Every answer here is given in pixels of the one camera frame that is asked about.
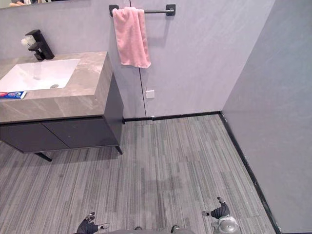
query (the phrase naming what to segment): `wall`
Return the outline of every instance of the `wall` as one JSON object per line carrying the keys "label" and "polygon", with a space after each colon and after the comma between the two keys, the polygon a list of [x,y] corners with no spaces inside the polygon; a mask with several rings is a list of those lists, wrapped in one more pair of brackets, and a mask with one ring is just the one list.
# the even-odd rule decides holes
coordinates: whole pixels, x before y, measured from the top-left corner
{"label": "wall", "polygon": [[0,8],[9,7],[11,0],[0,0]]}
{"label": "wall", "polygon": [[30,56],[20,43],[40,29],[55,54],[108,51],[124,102],[125,117],[145,116],[138,69],[121,66],[108,5],[129,0],[73,0],[0,9],[0,59]]}
{"label": "wall", "polygon": [[[175,17],[146,15],[152,66],[141,69],[147,116],[219,111],[230,94],[274,0],[179,0]],[[164,9],[165,0],[131,0],[132,6]],[[129,0],[74,0],[0,9],[0,59],[28,56],[22,36],[42,30],[55,54],[108,50],[125,117],[144,117],[137,68],[121,66],[109,4]]]}
{"label": "wall", "polygon": [[311,12],[276,1],[223,110],[283,233],[312,233]]}
{"label": "wall", "polygon": [[152,65],[141,69],[147,116],[222,110],[269,15],[273,0],[131,0],[176,16],[146,15]]}

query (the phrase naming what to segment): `sink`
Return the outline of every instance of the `sink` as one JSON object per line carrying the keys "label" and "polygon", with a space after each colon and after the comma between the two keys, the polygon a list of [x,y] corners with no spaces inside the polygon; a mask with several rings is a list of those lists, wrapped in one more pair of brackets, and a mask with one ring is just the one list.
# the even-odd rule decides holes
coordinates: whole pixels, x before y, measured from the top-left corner
{"label": "sink", "polygon": [[80,59],[15,65],[2,79],[1,92],[64,88]]}

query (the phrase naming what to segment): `black faucet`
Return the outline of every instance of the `black faucet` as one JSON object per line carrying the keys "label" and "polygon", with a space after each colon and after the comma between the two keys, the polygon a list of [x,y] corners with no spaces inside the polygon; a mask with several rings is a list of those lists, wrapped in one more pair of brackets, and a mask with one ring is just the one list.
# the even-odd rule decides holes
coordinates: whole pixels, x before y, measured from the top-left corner
{"label": "black faucet", "polygon": [[28,50],[29,51],[35,51],[35,57],[42,61],[44,59],[53,59],[54,54],[52,53],[50,47],[48,46],[48,43],[45,41],[41,31],[39,29],[35,29],[27,34],[25,36],[32,35],[36,42],[32,44]]}

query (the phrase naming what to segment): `mirror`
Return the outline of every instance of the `mirror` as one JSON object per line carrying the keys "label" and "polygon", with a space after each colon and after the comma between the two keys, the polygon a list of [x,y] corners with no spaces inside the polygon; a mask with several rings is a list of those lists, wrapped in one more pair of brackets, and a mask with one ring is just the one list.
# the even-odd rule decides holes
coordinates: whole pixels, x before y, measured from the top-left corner
{"label": "mirror", "polygon": [[0,0],[0,8],[25,6],[52,1],[67,1],[67,0]]}

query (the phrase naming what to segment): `striped carpet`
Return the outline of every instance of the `striped carpet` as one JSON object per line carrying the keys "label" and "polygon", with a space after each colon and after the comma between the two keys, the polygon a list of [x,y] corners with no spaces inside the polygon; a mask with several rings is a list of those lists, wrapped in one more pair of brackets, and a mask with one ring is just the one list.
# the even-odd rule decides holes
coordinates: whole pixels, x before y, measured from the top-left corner
{"label": "striped carpet", "polygon": [[47,153],[50,163],[1,143],[0,233],[74,233],[95,211],[109,231],[178,224],[212,234],[201,211],[218,195],[244,234],[274,233],[218,115],[127,122],[121,148]]}

